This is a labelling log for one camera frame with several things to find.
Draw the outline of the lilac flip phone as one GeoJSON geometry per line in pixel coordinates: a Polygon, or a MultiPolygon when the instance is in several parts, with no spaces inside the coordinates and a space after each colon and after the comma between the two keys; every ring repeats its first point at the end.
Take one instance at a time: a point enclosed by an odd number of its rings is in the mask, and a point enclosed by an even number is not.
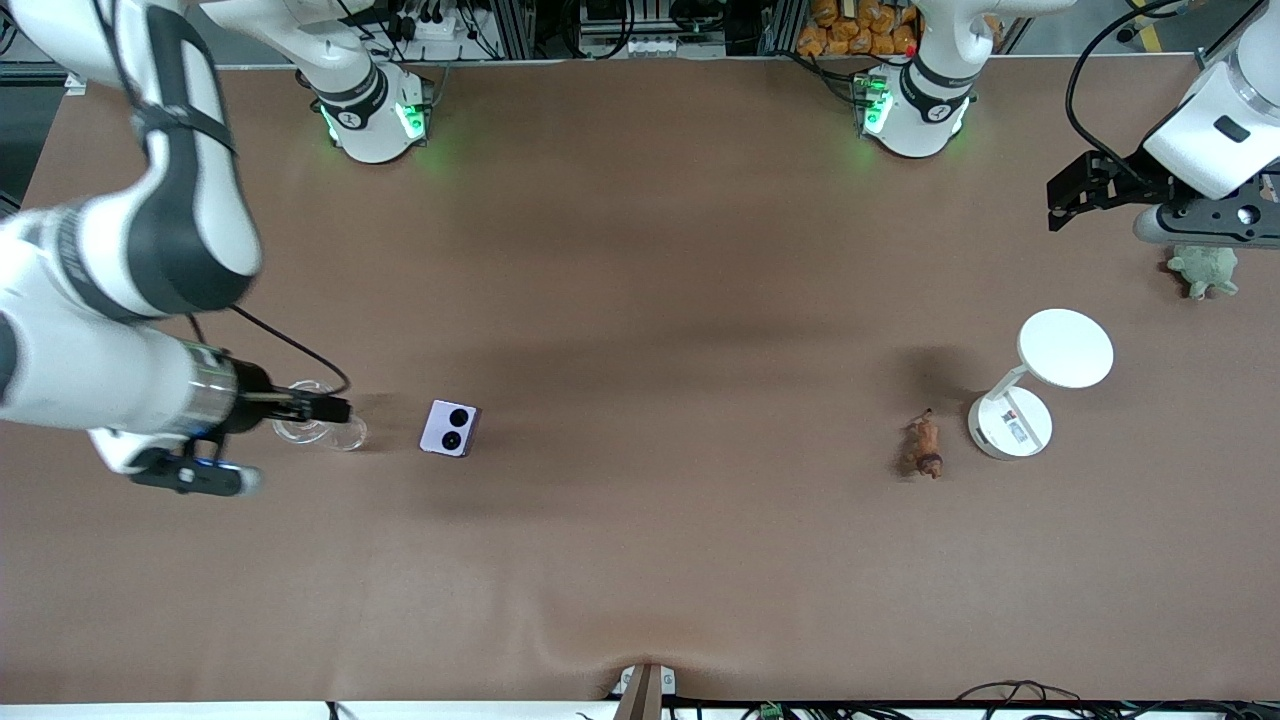
{"type": "Polygon", "coordinates": [[[480,416],[479,407],[434,398],[420,434],[419,448],[425,454],[466,457],[480,416]]]}

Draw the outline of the brown lion statue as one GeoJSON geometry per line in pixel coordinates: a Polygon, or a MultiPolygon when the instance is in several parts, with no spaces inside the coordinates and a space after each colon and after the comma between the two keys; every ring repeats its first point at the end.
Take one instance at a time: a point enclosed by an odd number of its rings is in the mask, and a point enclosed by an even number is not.
{"type": "Polygon", "coordinates": [[[919,477],[938,480],[945,473],[941,455],[940,427],[934,421],[934,411],[927,407],[905,427],[906,447],[902,451],[904,466],[919,477]]]}

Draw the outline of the clear plastic cup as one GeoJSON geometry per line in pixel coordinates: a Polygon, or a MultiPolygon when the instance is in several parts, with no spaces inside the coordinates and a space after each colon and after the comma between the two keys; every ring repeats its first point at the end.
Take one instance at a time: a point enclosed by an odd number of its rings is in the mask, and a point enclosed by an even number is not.
{"type": "MultiPolygon", "coordinates": [[[[315,392],[338,396],[337,391],[328,383],[320,380],[297,380],[288,387],[294,392],[315,392]]],[[[337,423],[307,423],[271,420],[275,433],[287,443],[298,446],[311,446],[329,448],[340,452],[349,452],[361,448],[367,438],[367,425],[351,407],[352,418],[346,424],[337,423]]]]}

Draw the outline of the green plush frog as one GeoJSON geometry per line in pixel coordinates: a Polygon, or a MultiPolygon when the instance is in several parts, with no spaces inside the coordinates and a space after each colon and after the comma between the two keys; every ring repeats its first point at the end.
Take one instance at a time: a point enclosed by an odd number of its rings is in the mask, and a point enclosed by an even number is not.
{"type": "Polygon", "coordinates": [[[1210,292],[1235,296],[1239,287],[1233,279],[1238,265],[1235,251],[1229,247],[1178,245],[1165,266],[1181,277],[1189,300],[1203,300],[1210,292]]]}

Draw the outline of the white round desk lamp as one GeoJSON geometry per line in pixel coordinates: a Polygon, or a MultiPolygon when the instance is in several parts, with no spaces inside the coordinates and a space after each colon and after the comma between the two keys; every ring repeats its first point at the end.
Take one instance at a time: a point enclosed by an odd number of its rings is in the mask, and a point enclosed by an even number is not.
{"type": "Polygon", "coordinates": [[[1083,313],[1051,307],[1029,316],[1018,332],[1019,364],[977,398],[966,415],[975,446],[1004,461],[1033,457],[1053,437],[1047,404],[1020,382],[1030,375],[1060,389],[1085,389],[1114,369],[1107,331],[1083,313]]]}

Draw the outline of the green lit controller board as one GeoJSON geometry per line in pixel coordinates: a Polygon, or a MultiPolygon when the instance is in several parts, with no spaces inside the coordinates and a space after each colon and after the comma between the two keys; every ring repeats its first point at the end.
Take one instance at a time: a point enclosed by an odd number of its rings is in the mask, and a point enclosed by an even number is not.
{"type": "Polygon", "coordinates": [[[399,78],[396,110],[411,143],[426,141],[435,102],[435,83],[415,73],[399,78]]]}
{"type": "Polygon", "coordinates": [[[861,136],[878,136],[883,131],[895,104],[891,88],[893,78],[891,70],[882,68],[856,73],[852,77],[851,90],[861,136]]]}

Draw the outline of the pile of orange plush toys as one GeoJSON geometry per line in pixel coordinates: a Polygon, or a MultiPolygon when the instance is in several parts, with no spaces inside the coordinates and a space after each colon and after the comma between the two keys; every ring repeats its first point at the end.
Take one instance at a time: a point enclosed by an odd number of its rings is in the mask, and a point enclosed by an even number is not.
{"type": "Polygon", "coordinates": [[[808,0],[803,56],[913,56],[924,20],[910,0],[808,0]]]}

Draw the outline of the brown table cover mat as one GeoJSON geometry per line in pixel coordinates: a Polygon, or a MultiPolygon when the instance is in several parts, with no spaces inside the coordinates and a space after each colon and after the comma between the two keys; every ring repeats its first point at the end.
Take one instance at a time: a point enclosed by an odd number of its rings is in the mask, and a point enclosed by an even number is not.
{"type": "Polygon", "coordinates": [[[1188,301],[1134,208],[1060,232],[1068,59],[1000,58],[938,156],[791,61],[452,72],[428,146],[328,142],[221,76],[265,261],[244,306],[352,378],[355,452],[232,439],[247,498],[0,424],[0,703],[535,700],[621,667],[717,700],[1280,700],[1280,252],[1188,301]],[[1033,314],[1048,447],[966,425],[1033,314]],[[425,454],[434,398],[481,416],[425,454]],[[902,464],[927,407],[943,475],[902,464]]]}

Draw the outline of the aluminium frame post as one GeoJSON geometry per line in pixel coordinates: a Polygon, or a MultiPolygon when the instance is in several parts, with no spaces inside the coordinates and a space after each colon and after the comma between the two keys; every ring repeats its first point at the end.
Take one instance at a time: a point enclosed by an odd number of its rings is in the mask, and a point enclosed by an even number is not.
{"type": "Polygon", "coordinates": [[[1239,42],[1245,28],[1270,0],[1196,0],[1190,29],[1196,36],[1196,59],[1201,69],[1224,59],[1239,42]]]}

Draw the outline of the metal table edge bracket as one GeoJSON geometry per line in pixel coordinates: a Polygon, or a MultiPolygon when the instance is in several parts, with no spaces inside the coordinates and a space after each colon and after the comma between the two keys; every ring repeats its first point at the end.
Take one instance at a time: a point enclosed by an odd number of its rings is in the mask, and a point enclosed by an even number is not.
{"type": "Polygon", "coordinates": [[[626,667],[611,692],[618,701],[612,720],[671,720],[666,701],[677,696],[676,670],[658,664],[626,667]]]}

